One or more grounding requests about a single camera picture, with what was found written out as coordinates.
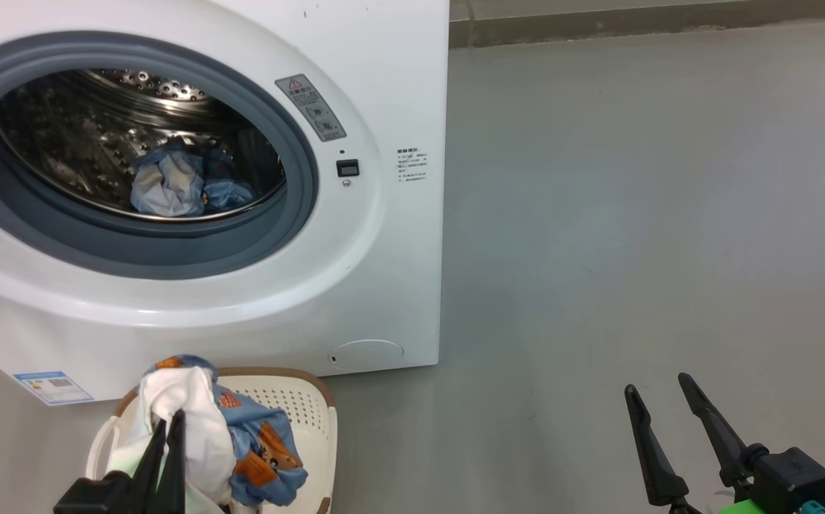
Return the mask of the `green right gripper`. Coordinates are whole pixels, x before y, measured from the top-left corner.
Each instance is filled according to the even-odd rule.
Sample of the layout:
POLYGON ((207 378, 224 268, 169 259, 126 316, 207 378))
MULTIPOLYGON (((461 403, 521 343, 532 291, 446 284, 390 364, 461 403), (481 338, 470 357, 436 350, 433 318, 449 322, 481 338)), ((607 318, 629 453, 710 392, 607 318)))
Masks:
MULTIPOLYGON (((699 418, 718 458, 720 481, 730 488, 751 488, 755 462, 768 455, 767 447, 761 443, 753 443, 753 445, 743 443, 738 433, 729 422, 726 422, 725 417, 690 374, 686 372, 678 374, 678 383, 691 413, 699 418)), ((637 388, 628 384, 624 389, 624 397, 648 503, 655 507, 667 505, 670 513, 705 513, 693 507, 686 500, 689 487, 686 481, 674 472, 664 450, 661 449, 660 442, 651 427, 649 410, 637 388)), ((762 514, 764 511, 751 500, 745 500, 728 505, 714 513, 762 514)))

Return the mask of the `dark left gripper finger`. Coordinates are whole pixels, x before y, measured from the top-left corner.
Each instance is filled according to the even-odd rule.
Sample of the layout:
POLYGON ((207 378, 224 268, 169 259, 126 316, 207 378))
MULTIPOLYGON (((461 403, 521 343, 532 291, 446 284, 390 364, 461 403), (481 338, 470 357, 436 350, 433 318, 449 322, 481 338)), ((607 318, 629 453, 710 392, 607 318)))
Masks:
POLYGON ((159 420, 129 487, 129 512, 164 513, 158 494, 165 446, 165 420, 159 420))
POLYGON ((161 513, 186 513, 186 413, 177 410, 165 438, 161 513))

